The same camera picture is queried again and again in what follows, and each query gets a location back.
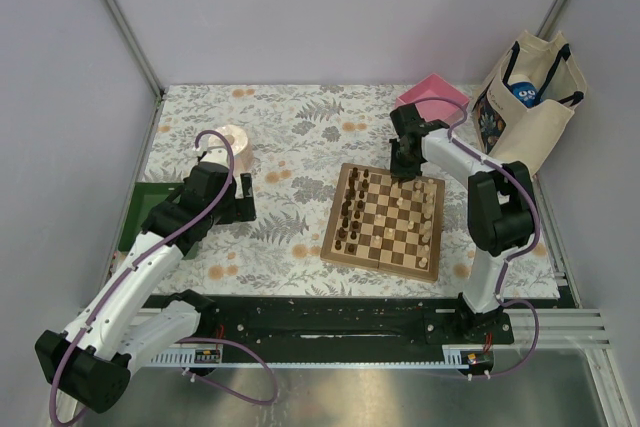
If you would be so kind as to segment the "peach toilet paper roll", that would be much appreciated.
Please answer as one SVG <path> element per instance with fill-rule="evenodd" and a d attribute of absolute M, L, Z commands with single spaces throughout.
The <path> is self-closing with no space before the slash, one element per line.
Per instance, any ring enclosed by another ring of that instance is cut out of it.
<path fill-rule="evenodd" d="M 249 173 L 254 163 L 254 154 L 247 132 L 236 125 L 225 125 L 217 128 L 225 137 L 234 154 L 234 172 Z"/>

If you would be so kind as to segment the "wooden chess board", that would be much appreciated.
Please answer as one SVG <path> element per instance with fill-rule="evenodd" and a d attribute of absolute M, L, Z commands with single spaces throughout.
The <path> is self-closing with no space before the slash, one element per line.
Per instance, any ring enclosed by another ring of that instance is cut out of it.
<path fill-rule="evenodd" d="M 344 163 L 320 257 L 425 282 L 439 275 L 445 182 Z"/>

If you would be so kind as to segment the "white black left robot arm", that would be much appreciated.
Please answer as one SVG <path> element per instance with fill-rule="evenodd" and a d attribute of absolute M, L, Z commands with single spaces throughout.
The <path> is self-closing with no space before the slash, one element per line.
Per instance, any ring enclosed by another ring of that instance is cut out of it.
<path fill-rule="evenodd" d="M 156 354 L 185 337 L 212 338 L 214 304 L 191 290 L 171 295 L 162 311 L 140 326 L 131 322 L 162 278 L 212 227 L 255 218 L 250 174 L 232 177 L 227 166 L 213 162 L 194 166 L 150 209 L 127 258 L 89 306 L 61 332 L 46 330 L 36 340 L 36 356 L 53 391 L 104 413 Z"/>

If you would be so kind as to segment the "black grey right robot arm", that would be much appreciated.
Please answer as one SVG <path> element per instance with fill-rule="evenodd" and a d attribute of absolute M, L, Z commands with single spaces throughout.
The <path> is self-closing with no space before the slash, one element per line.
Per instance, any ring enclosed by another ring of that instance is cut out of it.
<path fill-rule="evenodd" d="M 462 340 L 478 342 L 491 329 L 487 314 L 502 307 L 509 263 L 539 241 L 531 175 L 520 161 L 500 164 L 460 140 L 445 122 L 424 120 L 414 104 L 394 109 L 390 118 L 396 132 L 390 141 L 394 178 L 413 180 L 423 164 L 432 163 L 466 188 L 467 228 L 476 255 L 462 291 L 468 310 L 456 316 L 455 330 Z"/>

